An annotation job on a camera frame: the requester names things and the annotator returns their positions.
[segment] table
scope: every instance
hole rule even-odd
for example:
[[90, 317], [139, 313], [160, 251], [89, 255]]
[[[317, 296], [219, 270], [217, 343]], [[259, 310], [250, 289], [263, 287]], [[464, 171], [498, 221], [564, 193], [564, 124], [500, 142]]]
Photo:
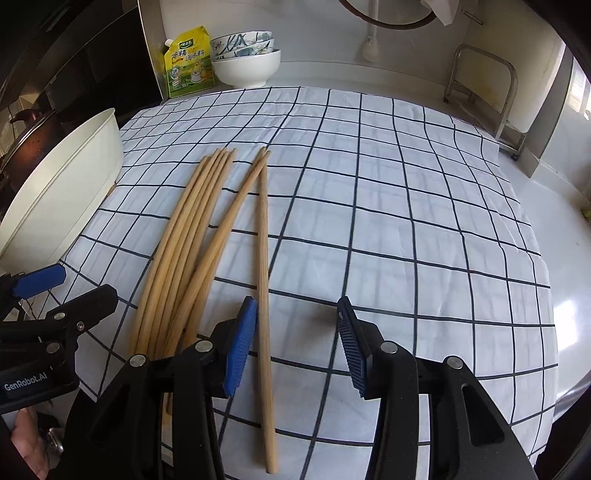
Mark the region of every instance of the table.
[[[196, 164], [215, 148], [238, 149], [211, 234], [267, 145], [274, 478], [365, 477], [378, 402], [360, 399], [348, 377], [335, 322], [344, 294], [413, 354], [463, 358], [535, 462], [557, 388], [548, 271], [488, 134], [400, 100], [308, 87], [169, 102], [121, 134], [115, 190], [63, 257], [66, 282], [31, 305], [39, 316], [95, 286], [117, 289], [116, 312], [79, 339], [77, 371], [91, 397], [127, 358], [150, 259]], [[256, 196], [234, 224], [204, 335], [256, 297]], [[228, 478], [266, 476], [255, 384], [251, 355], [234, 398], [215, 400]], [[426, 478], [426, 396], [420, 407], [417, 478]]]

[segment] brown pot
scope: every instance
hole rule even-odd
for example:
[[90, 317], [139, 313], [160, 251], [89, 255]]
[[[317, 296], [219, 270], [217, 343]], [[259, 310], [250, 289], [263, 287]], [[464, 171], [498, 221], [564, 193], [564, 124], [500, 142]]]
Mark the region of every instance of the brown pot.
[[12, 121], [18, 120], [25, 121], [27, 129], [12, 143], [0, 163], [0, 173], [8, 177], [15, 193], [41, 160], [66, 136], [55, 110], [41, 116], [37, 111], [23, 110]]

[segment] green object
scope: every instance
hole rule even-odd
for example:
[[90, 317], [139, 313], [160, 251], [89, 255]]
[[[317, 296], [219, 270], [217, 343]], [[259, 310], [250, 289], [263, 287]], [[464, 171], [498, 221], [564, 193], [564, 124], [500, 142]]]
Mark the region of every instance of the green object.
[[216, 83], [205, 27], [178, 36], [164, 54], [164, 64], [170, 98], [205, 90]]

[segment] white bowl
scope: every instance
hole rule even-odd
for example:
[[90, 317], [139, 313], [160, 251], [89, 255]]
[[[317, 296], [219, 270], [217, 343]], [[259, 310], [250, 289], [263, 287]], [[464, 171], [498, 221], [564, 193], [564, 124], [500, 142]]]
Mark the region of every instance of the white bowl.
[[269, 31], [251, 31], [233, 33], [223, 37], [214, 38], [209, 45], [211, 46], [212, 57], [223, 55], [237, 48], [248, 47], [254, 43], [259, 43], [273, 38], [273, 33]]
[[236, 88], [264, 87], [277, 71], [281, 50], [270, 53], [212, 61], [213, 71], [221, 82]]
[[232, 59], [234, 57], [248, 57], [249, 55], [260, 55], [262, 53], [269, 53], [273, 51], [273, 45], [275, 45], [275, 39], [261, 41], [259, 43], [253, 43], [248, 47], [237, 48], [236, 50], [229, 51], [223, 55], [214, 57], [214, 60]]
[[0, 223], [0, 267], [15, 274], [57, 262], [104, 200], [122, 164], [114, 108], [59, 142], [27, 178]]

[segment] checkered tablecloth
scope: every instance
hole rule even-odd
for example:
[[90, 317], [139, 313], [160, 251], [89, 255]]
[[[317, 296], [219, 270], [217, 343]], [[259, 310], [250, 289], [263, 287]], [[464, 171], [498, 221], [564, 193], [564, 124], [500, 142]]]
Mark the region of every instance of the checkered tablecloth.
[[[489, 135], [400, 100], [306, 87], [170, 102], [121, 134], [116, 189], [64, 256], [66, 282], [32, 305], [38, 316], [94, 286], [117, 289], [116, 313], [79, 339], [77, 370], [92, 397], [126, 360], [150, 259], [196, 164], [218, 147], [239, 150], [211, 233], [266, 145], [274, 478], [365, 477], [378, 402], [361, 400], [348, 377], [335, 322], [345, 294], [359, 318], [417, 356], [463, 358], [535, 461], [556, 400], [548, 271]], [[253, 191], [217, 270], [204, 335], [256, 297], [256, 206]], [[266, 475], [255, 385], [251, 355], [234, 398], [215, 401], [231, 479]], [[420, 405], [425, 478], [427, 397]]]

